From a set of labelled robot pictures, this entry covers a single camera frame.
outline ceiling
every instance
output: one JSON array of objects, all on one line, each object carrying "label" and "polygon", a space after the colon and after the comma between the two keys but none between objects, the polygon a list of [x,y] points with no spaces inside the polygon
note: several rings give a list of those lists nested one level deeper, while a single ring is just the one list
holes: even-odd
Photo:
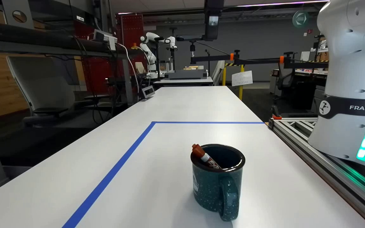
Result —
[{"label": "ceiling", "polygon": [[[109,0],[113,13],[147,13],[189,10],[204,8],[204,0]],[[301,3],[294,0],[224,0],[224,7],[268,4],[268,3]]]}]

